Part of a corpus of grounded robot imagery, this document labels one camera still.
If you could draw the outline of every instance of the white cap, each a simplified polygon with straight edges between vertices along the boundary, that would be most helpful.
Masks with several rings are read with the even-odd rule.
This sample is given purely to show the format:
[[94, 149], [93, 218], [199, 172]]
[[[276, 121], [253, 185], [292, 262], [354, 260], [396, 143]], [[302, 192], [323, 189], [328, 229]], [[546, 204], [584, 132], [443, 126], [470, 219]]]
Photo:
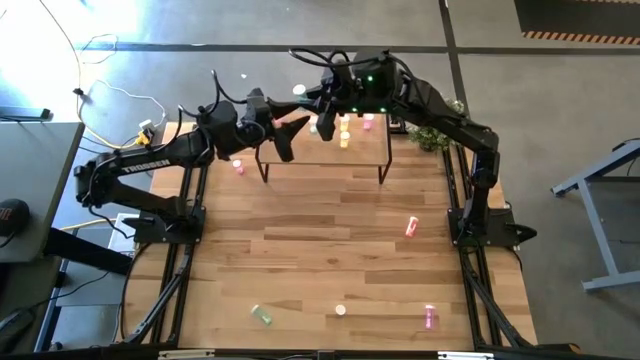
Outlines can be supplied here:
[[347, 313], [347, 308], [344, 305], [340, 304], [336, 306], [336, 314], [342, 316]]
[[305, 91], [307, 91], [307, 88], [302, 84], [293, 87], [293, 95], [302, 95]]

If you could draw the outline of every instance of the table leg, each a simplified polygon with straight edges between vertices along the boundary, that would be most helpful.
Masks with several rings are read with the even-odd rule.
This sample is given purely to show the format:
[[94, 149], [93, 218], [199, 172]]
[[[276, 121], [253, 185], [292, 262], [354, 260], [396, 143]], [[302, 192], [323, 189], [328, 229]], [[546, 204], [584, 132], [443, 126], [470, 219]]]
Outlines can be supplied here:
[[391, 163], [393, 162], [393, 151], [391, 150], [391, 117], [389, 116], [389, 114], [387, 114], [385, 119], [387, 125], [387, 155], [389, 156], [389, 161], [387, 161], [384, 172], [382, 172], [382, 166], [378, 166], [378, 183], [380, 185], [384, 183], [384, 179], [387, 177], [387, 173], [389, 172], [389, 168], [391, 167]]
[[43, 252], [121, 275], [126, 275], [131, 265], [131, 258], [126, 255], [54, 228], [49, 230]]
[[256, 164], [258, 164], [258, 171], [260, 171], [262, 181], [266, 184], [269, 181], [269, 164], [266, 164], [265, 167], [262, 168], [262, 162], [260, 161], [260, 146], [256, 148]]

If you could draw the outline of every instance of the hazard stripe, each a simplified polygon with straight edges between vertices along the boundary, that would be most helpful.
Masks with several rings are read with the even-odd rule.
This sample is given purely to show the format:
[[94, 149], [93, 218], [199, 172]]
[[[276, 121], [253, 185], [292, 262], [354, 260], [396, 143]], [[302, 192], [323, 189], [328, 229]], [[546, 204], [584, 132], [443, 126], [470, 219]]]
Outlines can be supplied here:
[[522, 36], [528, 39], [539, 40], [560, 40], [560, 41], [576, 41], [576, 42], [591, 42], [598, 44], [615, 44], [615, 45], [638, 45], [640, 44], [640, 38], [630, 36], [608, 36], [608, 35], [591, 35], [591, 34], [567, 34], [567, 33], [552, 33], [542, 31], [527, 31], [523, 32]]

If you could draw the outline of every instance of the desk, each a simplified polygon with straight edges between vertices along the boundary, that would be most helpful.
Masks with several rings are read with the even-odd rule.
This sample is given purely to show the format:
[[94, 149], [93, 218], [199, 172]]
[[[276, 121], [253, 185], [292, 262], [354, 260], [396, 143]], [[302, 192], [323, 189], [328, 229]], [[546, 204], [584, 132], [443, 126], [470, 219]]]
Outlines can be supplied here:
[[83, 130], [79, 122], [0, 123], [0, 200], [21, 199], [31, 213], [27, 228], [0, 249], [0, 263], [57, 255], [127, 273], [128, 256], [51, 228]]
[[[51, 296], [60, 259], [43, 255], [126, 273], [128, 256], [51, 228], [83, 130], [79, 122], [0, 122], [0, 200], [24, 200], [31, 212], [25, 231], [0, 249], [0, 263], [12, 263], [0, 274], [6, 276], [0, 319]], [[36, 309], [35, 323], [16, 352], [34, 350], [46, 307]]]
[[[304, 116], [315, 115], [307, 111], [296, 111], [278, 119], [289, 122]], [[393, 160], [389, 119], [385, 115], [375, 115], [370, 130], [364, 129], [364, 119], [357, 114], [350, 117], [348, 132], [351, 134], [348, 147], [340, 147], [340, 121], [336, 119], [336, 131], [333, 141], [322, 141], [319, 134], [310, 132], [311, 124], [307, 123], [291, 142], [295, 159], [285, 163], [280, 160], [273, 143], [266, 143], [256, 149], [256, 162], [262, 179], [266, 183], [269, 178], [269, 167], [281, 165], [331, 165], [331, 166], [371, 166], [378, 168], [378, 181], [384, 182]]]
[[[174, 126], [167, 126], [166, 137]], [[325, 165], [274, 167], [265, 185], [251, 151], [234, 157], [244, 160], [244, 176], [230, 163], [215, 162], [179, 346], [471, 349], [458, 252], [449, 244], [442, 156], [404, 137], [392, 139], [392, 146], [394, 166], [384, 185], [375, 168]], [[151, 189], [177, 195], [181, 179], [180, 168], [157, 170]], [[499, 187], [491, 202], [504, 204]], [[420, 219], [411, 239], [404, 237], [409, 216]], [[151, 245], [133, 271], [125, 305], [128, 331], [158, 295], [166, 251], [166, 245]], [[517, 260], [503, 249], [486, 253], [497, 303], [535, 343]], [[250, 314], [256, 304], [273, 317], [271, 326]], [[346, 316], [335, 314], [338, 304], [346, 306]], [[436, 307], [430, 331], [425, 304]], [[479, 307], [488, 338], [486, 313]]]

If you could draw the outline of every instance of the pink cup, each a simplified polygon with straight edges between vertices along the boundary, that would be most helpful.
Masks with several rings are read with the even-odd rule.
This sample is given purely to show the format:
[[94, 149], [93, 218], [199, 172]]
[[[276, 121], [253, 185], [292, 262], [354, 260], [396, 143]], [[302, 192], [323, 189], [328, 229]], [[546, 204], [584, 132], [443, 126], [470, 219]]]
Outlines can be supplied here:
[[236, 172], [238, 173], [238, 175], [244, 174], [244, 168], [242, 167], [242, 161], [233, 160], [233, 162], [231, 164], [233, 165], [233, 168], [236, 169]]

